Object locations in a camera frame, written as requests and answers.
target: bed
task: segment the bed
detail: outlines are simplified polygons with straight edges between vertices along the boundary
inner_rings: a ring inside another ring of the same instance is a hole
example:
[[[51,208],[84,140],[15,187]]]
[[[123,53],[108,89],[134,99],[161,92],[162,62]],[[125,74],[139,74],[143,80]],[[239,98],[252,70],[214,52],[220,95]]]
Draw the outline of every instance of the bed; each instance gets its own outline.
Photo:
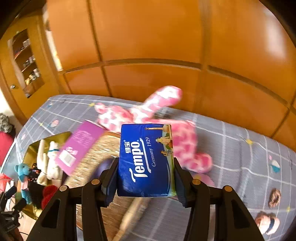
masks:
[[[16,139],[17,159],[21,162],[29,144],[65,131],[74,131],[85,119],[96,121],[94,104],[130,108],[137,102],[92,95],[58,95],[49,98],[28,120]],[[216,119],[182,110],[164,108],[160,118],[191,120],[198,134],[198,151],[212,156],[214,166],[208,173],[215,186],[232,186],[252,217],[260,211],[274,213],[280,219],[275,234],[265,240],[278,241],[290,227],[296,214],[296,153],[286,146],[253,131]],[[271,160],[280,165],[274,172]],[[280,204],[270,209],[271,190],[282,193]],[[153,198],[128,240],[183,240],[189,209],[169,198]],[[211,207],[209,239],[213,239],[214,207]]]

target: brass screw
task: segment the brass screw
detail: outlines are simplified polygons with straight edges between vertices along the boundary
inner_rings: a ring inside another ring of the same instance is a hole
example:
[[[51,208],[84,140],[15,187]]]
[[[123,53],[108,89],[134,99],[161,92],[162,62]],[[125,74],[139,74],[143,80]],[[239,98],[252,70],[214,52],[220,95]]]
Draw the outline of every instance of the brass screw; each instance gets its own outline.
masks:
[[[100,180],[99,179],[93,179],[91,181],[92,185],[98,185],[100,183]]]
[[[224,189],[225,189],[226,192],[231,192],[232,191],[231,186],[225,186]]]
[[[198,179],[193,179],[193,180],[192,180],[192,183],[193,183],[194,185],[199,185],[199,184],[200,184],[200,180],[198,180]]]
[[[60,190],[61,192],[64,192],[64,191],[67,190],[67,186],[63,185],[63,186],[61,186],[61,187],[59,188],[59,190]]]

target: blue tissue package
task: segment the blue tissue package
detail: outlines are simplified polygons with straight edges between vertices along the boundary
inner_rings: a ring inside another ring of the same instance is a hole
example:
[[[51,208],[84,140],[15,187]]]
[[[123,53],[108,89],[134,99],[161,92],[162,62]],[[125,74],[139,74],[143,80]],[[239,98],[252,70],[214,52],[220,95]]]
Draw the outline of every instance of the blue tissue package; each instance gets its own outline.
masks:
[[[130,197],[176,195],[171,125],[122,125],[117,194]]]

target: purple box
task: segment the purple box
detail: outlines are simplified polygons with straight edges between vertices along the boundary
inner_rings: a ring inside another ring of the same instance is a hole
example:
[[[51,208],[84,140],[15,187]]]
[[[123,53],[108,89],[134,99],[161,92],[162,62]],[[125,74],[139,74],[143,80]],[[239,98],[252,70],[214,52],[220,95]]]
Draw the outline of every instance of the purple box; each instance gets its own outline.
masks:
[[[71,175],[104,131],[105,129],[103,127],[85,120],[65,142],[55,162],[67,175]]]

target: barcode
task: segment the barcode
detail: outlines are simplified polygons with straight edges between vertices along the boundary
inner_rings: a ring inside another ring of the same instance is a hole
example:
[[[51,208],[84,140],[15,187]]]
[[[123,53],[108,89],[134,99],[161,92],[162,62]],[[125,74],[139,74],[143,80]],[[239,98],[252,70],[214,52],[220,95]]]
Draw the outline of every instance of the barcode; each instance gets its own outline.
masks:
[[[63,150],[61,152],[61,154],[59,155],[59,159],[69,167],[71,167],[73,162],[76,160],[76,158],[66,150]]]

